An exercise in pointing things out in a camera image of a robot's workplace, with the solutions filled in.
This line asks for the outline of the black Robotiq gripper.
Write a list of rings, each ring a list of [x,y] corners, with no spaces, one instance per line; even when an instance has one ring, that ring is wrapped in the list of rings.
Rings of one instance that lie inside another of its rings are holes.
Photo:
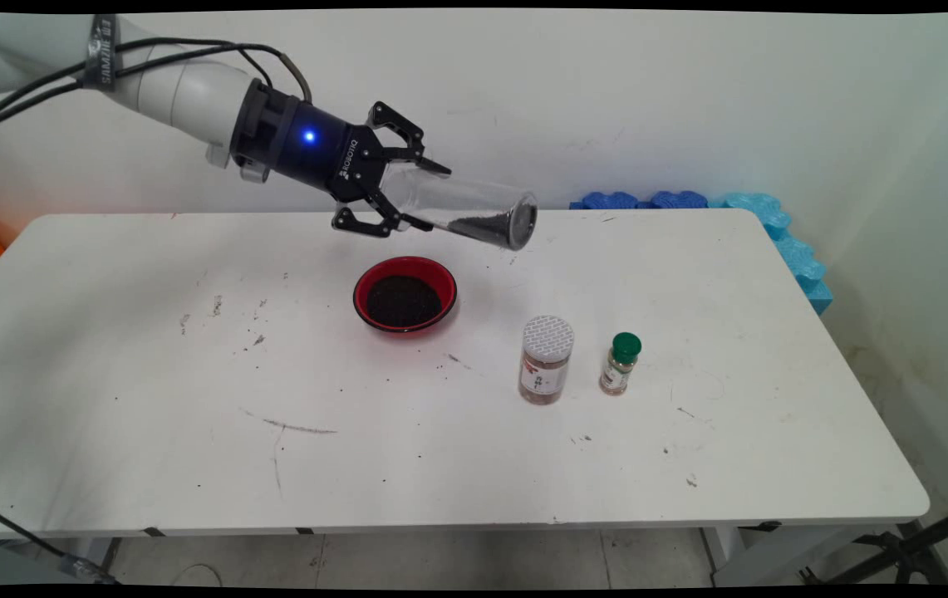
[[[402,144],[383,146],[374,132],[382,129]],[[374,238],[389,238],[407,228],[435,228],[402,213],[381,192],[387,164],[406,163],[451,175],[450,168],[425,155],[424,130],[382,101],[371,107],[367,125],[353,125],[258,79],[239,107],[230,155],[238,166],[254,171],[257,180],[277,174],[329,194],[336,200],[331,228]],[[370,205],[380,217],[378,223],[357,218],[351,208],[355,202]]]

